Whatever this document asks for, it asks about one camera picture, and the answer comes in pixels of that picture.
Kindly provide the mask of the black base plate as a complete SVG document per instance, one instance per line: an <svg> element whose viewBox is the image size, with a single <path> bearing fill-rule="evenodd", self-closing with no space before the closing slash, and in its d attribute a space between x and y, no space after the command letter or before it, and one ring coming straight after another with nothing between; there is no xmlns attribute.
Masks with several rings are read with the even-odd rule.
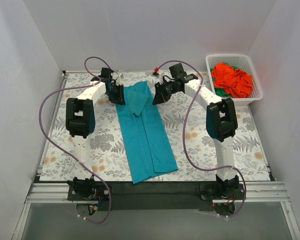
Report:
<svg viewBox="0 0 300 240"><path fill-rule="evenodd" d="M111 181L108 187L92 179L68 180L70 202L107 210L200 210L212 212L213 201L234 211L234 202L244 197L244 186L223 187L215 181Z"/></svg>

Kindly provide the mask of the teal t shirt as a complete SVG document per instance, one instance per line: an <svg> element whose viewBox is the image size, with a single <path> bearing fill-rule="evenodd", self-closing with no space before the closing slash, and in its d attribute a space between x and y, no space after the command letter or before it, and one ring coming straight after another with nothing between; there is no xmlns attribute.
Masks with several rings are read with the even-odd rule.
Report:
<svg viewBox="0 0 300 240"><path fill-rule="evenodd" d="M134 184L178 170L158 107L148 83L123 89L125 105L116 105L123 143Z"/></svg>

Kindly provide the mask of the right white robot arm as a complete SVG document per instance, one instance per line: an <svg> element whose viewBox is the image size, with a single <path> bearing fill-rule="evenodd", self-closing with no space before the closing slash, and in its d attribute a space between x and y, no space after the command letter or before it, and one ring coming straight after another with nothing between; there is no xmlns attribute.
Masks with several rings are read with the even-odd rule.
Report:
<svg viewBox="0 0 300 240"><path fill-rule="evenodd" d="M203 200L234 197L239 189L233 150L238 128L234 101L222 98L205 87L203 76L199 72L187 73L182 61L169 67L169 71L170 76L158 67L152 72L159 80L155 84L153 105L166 103L173 94L184 93L203 107L206 112L206 131L215 146L217 167L213 168L216 180L201 185L198 192Z"/></svg>

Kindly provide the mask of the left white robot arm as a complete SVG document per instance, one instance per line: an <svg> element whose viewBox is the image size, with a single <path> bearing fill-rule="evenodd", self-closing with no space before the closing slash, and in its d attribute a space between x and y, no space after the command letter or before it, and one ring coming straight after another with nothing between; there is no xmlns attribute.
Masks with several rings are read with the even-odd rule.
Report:
<svg viewBox="0 0 300 240"><path fill-rule="evenodd" d="M103 67L100 75L91 79L91 87L66 101L65 126L72 138L77 161L74 178L68 183L73 188L73 193L85 200L96 200L101 196L94 181L90 160L91 134L96 127L94 105L104 94L113 104L126 104L121 77L114 79L113 73L111 68Z"/></svg>

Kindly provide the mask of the white plastic basket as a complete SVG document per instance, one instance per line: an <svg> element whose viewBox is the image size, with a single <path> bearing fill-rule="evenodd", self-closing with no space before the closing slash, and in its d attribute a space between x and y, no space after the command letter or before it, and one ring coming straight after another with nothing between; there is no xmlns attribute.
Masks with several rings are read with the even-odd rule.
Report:
<svg viewBox="0 0 300 240"><path fill-rule="evenodd" d="M212 92L243 106L263 98L250 58L243 54L210 54L205 58Z"/></svg>

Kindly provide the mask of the orange t shirt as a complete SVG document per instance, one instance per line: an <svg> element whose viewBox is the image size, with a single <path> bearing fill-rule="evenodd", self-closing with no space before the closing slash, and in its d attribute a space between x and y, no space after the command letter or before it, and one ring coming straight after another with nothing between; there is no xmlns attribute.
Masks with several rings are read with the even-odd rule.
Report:
<svg viewBox="0 0 300 240"><path fill-rule="evenodd" d="M224 62L210 69L215 94L223 98L249 98L254 90L253 77Z"/></svg>

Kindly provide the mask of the aluminium frame rail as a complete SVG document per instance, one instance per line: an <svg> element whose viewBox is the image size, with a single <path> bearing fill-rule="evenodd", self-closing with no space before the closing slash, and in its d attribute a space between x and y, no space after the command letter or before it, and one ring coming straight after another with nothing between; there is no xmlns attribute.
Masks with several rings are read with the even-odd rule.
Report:
<svg viewBox="0 0 300 240"><path fill-rule="evenodd" d="M36 181L13 234L15 240L300 240L284 183L252 181L242 200L234 201L238 214L228 213L214 200L213 211L198 209L98 210L84 218L88 206L68 201L65 182ZM107 217L102 224L95 221Z"/></svg>

